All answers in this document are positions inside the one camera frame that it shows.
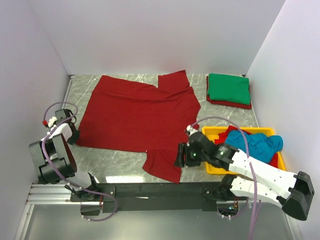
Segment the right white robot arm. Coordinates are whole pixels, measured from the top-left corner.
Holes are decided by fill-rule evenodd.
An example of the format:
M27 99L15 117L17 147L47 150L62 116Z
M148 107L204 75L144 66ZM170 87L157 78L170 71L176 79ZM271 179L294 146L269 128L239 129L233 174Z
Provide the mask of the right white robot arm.
M196 130L187 142L178 144L174 166L196 167L202 162L228 171L217 187L203 192L206 199L252 198L276 205L294 219L307 220L315 195L307 173L278 169L227 143L214 144Z

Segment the dark red t-shirt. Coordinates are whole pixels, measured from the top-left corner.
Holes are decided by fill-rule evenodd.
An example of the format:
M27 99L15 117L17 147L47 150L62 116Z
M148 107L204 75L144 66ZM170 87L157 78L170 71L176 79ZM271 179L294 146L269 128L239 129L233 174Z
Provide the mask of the dark red t-shirt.
M177 184L178 145L187 141L185 130L200 108L184 70L160 75L157 85L104 75L79 124L77 145L146 153L143 169Z

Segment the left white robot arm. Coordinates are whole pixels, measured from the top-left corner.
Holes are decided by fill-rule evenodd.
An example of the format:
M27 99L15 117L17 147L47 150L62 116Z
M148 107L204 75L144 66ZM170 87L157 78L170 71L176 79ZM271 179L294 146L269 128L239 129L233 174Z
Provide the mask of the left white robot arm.
M80 131L75 126L76 120L72 120L75 118L70 109L57 110L55 116L43 121L43 124L49 127L50 131L54 126L58 128L44 144L42 139L31 143L29 152L39 184L58 184L63 180L53 169L54 166L64 178L76 183L76 186L68 186L67 189L79 196L83 195L88 201L94 201L100 195L100 188L90 173L77 170L76 161L69 148L69 145L74 145L80 137Z

